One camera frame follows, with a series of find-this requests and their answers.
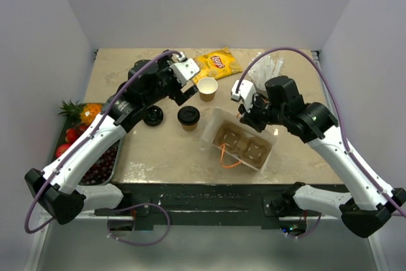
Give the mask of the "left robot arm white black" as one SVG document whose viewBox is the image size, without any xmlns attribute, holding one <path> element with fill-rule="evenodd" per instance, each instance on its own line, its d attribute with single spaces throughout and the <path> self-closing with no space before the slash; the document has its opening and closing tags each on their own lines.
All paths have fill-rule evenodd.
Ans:
<svg viewBox="0 0 406 271">
<path fill-rule="evenodd" d="M 111 183 L 80 185 L 80 181 L 103 153 L 146 118 L 148 108 L 164 98 L 183 105 L 193 96 L 196 86 L 182 89 L 199 72 L 193 59 L 183 56 L 175 62 L 170 52 L 135 65 L 128 80 L 108 99 L 78 140 L 44 169 L 30 169 L 25 175 L 34 201 L 60 225 L 92 209 L 107 208 L 117 215 L 127 214 L 131 199 L 118 187 Z"/>
</svg>

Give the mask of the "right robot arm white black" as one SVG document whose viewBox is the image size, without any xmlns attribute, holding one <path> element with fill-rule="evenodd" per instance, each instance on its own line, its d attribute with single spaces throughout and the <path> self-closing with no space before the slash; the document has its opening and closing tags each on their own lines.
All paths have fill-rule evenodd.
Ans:
<svg viewBox="0 0 406 271">
<path fill-rule="evenodd" d="M 282 195 L 279 215 L 314 211 L 333 216 L 361 238 L 382 228 L 405 204 L 405 190 L 381 179 L 349 143 L 334 114 L 322 103 L 305 103 L 293 79 L 279 76 L 265 87 L 266 98 L 252 82 L 235 82 L 231 99 L 239 103 L 240 122 L 259 133 L 267 125 L 285 127 L 321 156 L 347 189 L 333 192 L 296 182 Z"/>
</svg>

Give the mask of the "black coffee cup lid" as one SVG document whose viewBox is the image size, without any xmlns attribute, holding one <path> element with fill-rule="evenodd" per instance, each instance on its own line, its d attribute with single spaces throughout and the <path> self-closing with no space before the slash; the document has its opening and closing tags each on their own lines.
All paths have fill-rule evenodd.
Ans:
<svg viewBox="0 0 406 271">
<path fill-rule="evenodd" d="M 196 107 L 185 106 L 179 109 L 177 118 L 182 125 L 191 126 L 200 120 L 200 112 Z"/>
</svg>

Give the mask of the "brown paper cup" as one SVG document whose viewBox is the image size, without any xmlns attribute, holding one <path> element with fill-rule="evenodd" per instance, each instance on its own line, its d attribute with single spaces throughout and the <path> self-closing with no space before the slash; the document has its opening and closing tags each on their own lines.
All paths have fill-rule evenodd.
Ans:
<svg viewBox="0 0 406 271">
<path fill-rule="evenodd" d="M 181 127 L 185 130 L 185 131 L 194 131 L 197 129 L 198 124 L 190 124 L 190 125 L 186 125 L 186 124 L 181 124 Z"/>
<path fill-rule="evenodd" d="M 197 89 L 203 102 L 211 102 L 218 89 L 218 82 L 212 77 L 203 77 L 198 81 Z"/>
</svg>

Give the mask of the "brown paper takeout bag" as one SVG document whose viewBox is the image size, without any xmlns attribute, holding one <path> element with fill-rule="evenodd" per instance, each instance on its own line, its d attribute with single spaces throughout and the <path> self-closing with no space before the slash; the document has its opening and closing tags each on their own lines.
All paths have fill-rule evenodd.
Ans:
<svg viewBox="0 0 406 271">
<path fill-rule="evenodd" d="M 210 117 L 210 119 L 207 122 L 206 128 L 201 136 L 202 140 L 204 140 L 205 142 L 211 144 L 213 147 L 215 147 L 213 145 L 213 138 L 218 130 L 218 128 L 225 122 L 225 121 L 230 121 L 233 122 L 237 125 L 241 125 L 244 129 L 247 129 L 250 132 L 256 133 L 259 136 L 263 136 L 266 137 L 266 135 L 273 135 L 271 132 L 265 130 L 261 133 L 258 133 L 257 131 L 255 131 L 253 128 L 251 128 L 248 125 L 242 124 L 239 122 L 239 118 L 229 112 L 226 112 L 218 107 L 216 107 L 213 112 L 212 112 L 212 116 Z M 266 164 L 264 165 L 264 167 L 261 169 L 265 169 L 266 166 L 268 165 L 268 163 L 270 162 L 270 158 L 271 158 L 271 153 L 270 156 L 266 162 Z"/>
</svg>

